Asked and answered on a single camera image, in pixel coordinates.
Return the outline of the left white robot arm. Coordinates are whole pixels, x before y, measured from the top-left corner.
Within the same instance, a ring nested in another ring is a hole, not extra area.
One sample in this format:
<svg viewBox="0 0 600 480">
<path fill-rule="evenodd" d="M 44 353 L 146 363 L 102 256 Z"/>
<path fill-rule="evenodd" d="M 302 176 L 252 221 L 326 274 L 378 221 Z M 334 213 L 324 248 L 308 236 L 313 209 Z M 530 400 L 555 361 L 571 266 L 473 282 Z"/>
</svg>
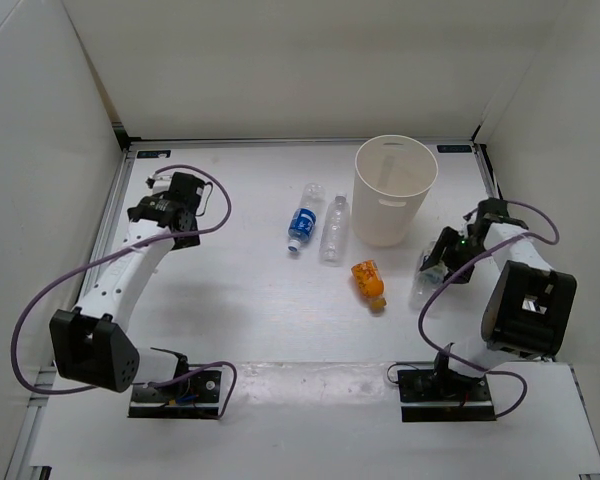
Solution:
<svg viewBox="0 0 600 480">
<path fill-rule="evenodd" d="M 203 180 L 176 172 L 150 184 L 152 194 L 127 211 L 129 224 L 124 246 L 153 236 L 197 229 Z M 126 332 L 140 295 L 165 255 L 199 244 L 199 238 L 193 237 L 135 246 L 130 253 L 109 263 L 72 310 L 56 311 L 50 321 L 50 333 L 59 375 L 114 392 L 123 392 L 134 383 L 156 382 L 156 388 L 166 398 L 184 397 L 191 377 L 178 367 L 175 354 L 138 349 Z"/>
</svg>

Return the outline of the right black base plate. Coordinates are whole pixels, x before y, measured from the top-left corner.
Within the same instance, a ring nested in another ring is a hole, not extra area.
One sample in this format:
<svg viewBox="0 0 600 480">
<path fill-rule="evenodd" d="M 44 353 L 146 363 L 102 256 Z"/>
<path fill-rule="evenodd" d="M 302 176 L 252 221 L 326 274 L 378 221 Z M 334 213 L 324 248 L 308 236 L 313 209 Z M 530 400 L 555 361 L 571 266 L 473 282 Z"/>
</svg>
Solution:
<svg viewBox="0 0 600 480">
<path fill-rule="evenodd" d="M 403 423 L 496 420 L 487 380 L 462 377 L 444 366 L 395 362 L 387 380 L 398 388 Z"/>
</svg>

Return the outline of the right blue corner sticker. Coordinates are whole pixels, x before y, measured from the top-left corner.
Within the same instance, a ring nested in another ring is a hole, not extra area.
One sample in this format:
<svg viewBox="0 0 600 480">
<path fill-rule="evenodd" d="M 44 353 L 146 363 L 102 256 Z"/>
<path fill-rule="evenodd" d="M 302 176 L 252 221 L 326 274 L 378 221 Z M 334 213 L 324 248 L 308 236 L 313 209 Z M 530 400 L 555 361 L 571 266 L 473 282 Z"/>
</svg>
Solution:
<svg viewBox="0 0 600 480">
<path fill-rule="evenodd" d="M 437 151 L 444 154 L 463 154 L 471 153 L 473 149 L 470 145 L 439 144 L 437 146 Z"/>
</svg>

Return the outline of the left blue corner sticker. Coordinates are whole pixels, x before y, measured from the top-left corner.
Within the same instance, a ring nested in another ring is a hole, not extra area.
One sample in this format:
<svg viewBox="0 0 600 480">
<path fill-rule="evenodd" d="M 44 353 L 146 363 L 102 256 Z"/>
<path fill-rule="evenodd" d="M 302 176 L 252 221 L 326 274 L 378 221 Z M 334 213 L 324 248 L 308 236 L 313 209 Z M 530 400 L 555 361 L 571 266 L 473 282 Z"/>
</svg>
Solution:
<svg viewBox="0 0 600 480">
<path fill-rule="evenodd" d="M 137 159 L 168 159 L 170 150 L 141 150 L 136 153 Z"/>
</svg>

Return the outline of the clear plastic bottle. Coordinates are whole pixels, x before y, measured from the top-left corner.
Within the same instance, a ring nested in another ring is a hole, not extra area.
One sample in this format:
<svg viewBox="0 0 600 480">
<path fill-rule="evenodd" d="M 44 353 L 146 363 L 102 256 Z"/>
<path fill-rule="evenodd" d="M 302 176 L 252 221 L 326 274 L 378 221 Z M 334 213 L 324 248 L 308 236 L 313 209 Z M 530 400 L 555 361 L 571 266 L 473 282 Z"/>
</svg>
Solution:
<svg viewBox="0 0 600 480">
<path fill-rule="evenodd" d="M 323 264 L 337 266 L 342 262 L 349 233 L 350 205 L 346 193 L 337 193 L 325 216 L 319 259 Z"/>
</svg>

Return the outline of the blue corner sticker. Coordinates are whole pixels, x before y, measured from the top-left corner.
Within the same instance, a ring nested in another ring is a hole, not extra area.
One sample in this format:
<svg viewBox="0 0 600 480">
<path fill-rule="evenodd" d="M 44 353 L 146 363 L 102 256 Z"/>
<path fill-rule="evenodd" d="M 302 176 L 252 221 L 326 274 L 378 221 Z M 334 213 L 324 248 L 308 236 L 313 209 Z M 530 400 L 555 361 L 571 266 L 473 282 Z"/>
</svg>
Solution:
<svg viewBox="0 0 600 480">
<path fill-rule="evenodd" d="M 137 159 L 168 159 L 170 150 L 141 150 L 136 153 Z"/>
<path fill-rule="evenodd" d="M 437 151 L 444 154 L 463 154 L 471 153 L 473 149 L 470 145 L 439 144 L 437 146 Z"/>
</svg>

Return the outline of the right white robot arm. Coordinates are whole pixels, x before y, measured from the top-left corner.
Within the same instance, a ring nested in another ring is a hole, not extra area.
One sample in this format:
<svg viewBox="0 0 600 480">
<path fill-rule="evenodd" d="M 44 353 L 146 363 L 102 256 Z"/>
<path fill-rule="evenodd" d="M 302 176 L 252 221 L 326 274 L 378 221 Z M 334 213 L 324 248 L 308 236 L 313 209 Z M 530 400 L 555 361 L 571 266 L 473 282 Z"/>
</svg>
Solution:
<svg viewBox="0 0 600 480">
<path fill-rule="evenodd" d="M 500 365 L 553 356 L 561 348 L 577 281 L 547 263 L 533 242 L 537 234 L 511 216 L 508 201 L 488 198 L 467 215 L 465 227 L 442 230 L 420 260 L 426 306 L 445 285 L 466 284 L 477 262 L 490 258 L 499 278 L 485 307 L 480 333 L 437 350 L 429 387 L 450 400 Z"/>
</svg>

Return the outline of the blue label plastic bottle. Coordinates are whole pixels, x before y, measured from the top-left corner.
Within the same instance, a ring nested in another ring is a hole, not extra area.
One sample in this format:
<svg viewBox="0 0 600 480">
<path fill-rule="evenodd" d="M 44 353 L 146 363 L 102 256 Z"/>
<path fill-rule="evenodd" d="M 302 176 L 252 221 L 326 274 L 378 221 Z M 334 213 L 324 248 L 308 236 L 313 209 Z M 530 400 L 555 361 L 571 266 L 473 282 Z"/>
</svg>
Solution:
<svg viewBox="0 0 600 480">
<path fill-rule="evenodd" d="M 309 183 L 304 187 L 287 231 L 287 248 L 290 253 L 299 253 L 311 240 L 325 196 L 325 188 L 320 184 Z"/>
</svg>

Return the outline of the orange juice bottle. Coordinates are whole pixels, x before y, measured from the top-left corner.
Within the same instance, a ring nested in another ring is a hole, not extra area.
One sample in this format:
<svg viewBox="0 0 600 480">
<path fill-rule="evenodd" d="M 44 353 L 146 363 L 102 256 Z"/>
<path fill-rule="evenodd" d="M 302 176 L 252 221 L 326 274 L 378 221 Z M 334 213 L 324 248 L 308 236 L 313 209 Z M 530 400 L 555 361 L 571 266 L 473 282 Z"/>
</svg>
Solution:
<svg viewBox="0 0 600 480">
<path fill-rule="evenodd" d="M 366 260 L 351 267 L 353 279 L 368 307 L 379 312 L 386 305 L 385 285 L 374 260 Z"/>
</svg>

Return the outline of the aluminium table frame rail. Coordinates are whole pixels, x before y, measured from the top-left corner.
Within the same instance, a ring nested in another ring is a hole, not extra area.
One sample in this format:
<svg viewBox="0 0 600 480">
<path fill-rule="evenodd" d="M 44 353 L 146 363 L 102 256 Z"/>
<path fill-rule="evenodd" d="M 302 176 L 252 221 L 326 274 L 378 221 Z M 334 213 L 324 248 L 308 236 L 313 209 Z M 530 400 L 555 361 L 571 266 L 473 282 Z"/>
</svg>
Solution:
<svg viewBox="0 0 600 480">
<path fill-rule="evenodd" d="M 132 161 L 127 159 L 127 155 L 133 139 L 129 136 L 121 121 L 114 121 L 112 129 L 121 149 L 121 159 L 118 161 L 116 173 L 111 183 L 97 236 L 89 258 L 90 261 L 99 259 L 112 249 L 114 227 L 118 223 L 122 208 L 122 199 L 131 173 Z M 5 479 L 48 479 L 50 476 L 50 467 L 29 465 L 31 452 L 36 441 L 48 396 L 31 393 L 27 400 L 26 415 L 9 462 L 7 473 L 5 474 Z"/>
</svg>

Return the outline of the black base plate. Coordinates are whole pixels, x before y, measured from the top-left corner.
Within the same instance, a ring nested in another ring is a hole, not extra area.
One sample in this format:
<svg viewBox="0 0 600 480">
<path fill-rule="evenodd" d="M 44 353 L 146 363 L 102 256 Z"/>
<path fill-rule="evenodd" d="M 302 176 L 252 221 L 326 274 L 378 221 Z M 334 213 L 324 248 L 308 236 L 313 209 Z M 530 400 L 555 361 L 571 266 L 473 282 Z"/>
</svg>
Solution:
<svg viewBox="0 0 600 480">
<path fill-rule="evenodd" d="M 395 362 L 387 380 L 398 388 L 403 423 L 496 420 L 487 380 L 462 377 L 444 366 Z"/>
<path fill-rule="evenodd" d="M 212 367 L 187 381 L 161 389 L 134 386 L 127 417 L 131 419 L 217 420 L 222 370 Z"/>
</svg>

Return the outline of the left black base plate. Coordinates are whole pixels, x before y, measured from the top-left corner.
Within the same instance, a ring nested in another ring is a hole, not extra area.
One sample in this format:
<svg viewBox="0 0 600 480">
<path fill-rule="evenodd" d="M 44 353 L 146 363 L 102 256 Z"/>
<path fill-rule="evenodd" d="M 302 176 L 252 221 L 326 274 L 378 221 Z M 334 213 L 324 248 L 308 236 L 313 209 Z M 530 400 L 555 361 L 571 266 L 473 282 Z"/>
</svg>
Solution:
<svg viewBox="0 0 600 480">
<path fill-rule="evenodd" d="M 222 370 L 212 367 L 187 381 L 161 389 L 134 386 L 127 417 L 131 419 L 217 420 Z"/>
</svg>

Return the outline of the white label lemon bottle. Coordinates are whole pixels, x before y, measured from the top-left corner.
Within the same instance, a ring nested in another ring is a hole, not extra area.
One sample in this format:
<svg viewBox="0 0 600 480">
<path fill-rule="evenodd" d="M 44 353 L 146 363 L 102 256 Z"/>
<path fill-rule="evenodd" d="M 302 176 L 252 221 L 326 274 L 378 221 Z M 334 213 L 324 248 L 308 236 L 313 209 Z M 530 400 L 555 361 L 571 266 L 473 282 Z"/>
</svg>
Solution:
<svg viewBox="0 0 600 480">
<path fill-rule="evenodd" d="M 448 268 L 442 261 L 432 267 L 422 269 L 424 263 L 429 259 L 435 241 L 431 241 L 421 252 L 416 265 L 416 272 L 412 283 L 409 305 L 413 310 L 419 311 L 429 300 L 431 295 L 444 283 Z"/>
</svg>

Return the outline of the cream plastic bin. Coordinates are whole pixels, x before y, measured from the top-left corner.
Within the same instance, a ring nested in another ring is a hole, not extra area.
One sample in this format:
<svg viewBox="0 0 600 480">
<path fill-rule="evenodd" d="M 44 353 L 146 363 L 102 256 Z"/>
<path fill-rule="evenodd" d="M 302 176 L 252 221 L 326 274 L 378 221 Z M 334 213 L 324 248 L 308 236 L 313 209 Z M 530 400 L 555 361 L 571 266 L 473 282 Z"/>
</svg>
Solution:
<svg viewBox="0 0 600 480">
<path fill-rule="evenodd" d="M 438 172 L 435 155 L 415 139 L 382 135 L 366 141 L 355 156 L 354 233 L 377 247 L 402 242 Z"/>
</svg>

